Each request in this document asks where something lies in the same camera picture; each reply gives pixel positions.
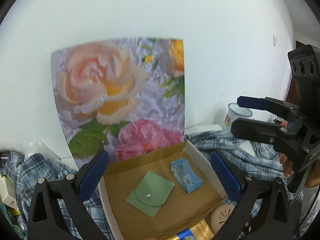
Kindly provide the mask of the person's right hand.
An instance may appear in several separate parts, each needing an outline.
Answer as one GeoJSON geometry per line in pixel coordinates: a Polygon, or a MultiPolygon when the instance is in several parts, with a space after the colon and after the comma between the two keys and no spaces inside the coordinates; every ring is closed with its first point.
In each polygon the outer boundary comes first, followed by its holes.
{"type": "MultiPolygon", "coordinates": [[[[279,161],[283,167],[283,174],[286,178],[293,175],[292,162],[283,153],[278,153],[279,161]]],[[[305,182],[305,187],[317,187],[320,183],[320,160],[319,158],[313,163],[308,178],[305,182]]]]}

